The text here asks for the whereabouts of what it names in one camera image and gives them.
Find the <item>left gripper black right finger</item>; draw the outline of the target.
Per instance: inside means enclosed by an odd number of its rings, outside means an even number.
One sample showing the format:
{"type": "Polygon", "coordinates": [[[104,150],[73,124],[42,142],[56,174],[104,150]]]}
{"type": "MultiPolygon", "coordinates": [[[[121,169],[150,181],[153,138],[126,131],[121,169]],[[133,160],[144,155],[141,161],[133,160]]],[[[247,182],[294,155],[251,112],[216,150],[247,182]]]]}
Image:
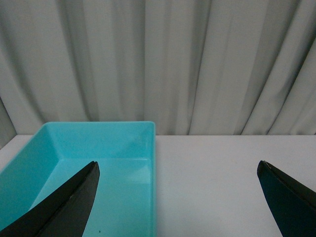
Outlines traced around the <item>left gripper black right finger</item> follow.
{"type": "Polygon", "coordinates": [[[284,237],[316,235],[316,193],[266,161],[257,176],[266,202],[284,237]]]}

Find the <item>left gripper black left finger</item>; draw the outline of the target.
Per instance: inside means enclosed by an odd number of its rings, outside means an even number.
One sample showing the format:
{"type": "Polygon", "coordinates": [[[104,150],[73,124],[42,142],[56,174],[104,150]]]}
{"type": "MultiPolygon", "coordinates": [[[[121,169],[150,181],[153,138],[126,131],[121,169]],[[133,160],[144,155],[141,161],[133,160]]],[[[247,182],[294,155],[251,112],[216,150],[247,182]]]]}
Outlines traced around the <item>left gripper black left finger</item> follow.
{"type": "Polygon", "coordinates": [[[2,237],[81,237],[100,178],[92,161],[43,201],[1,230],[2,237]]]}

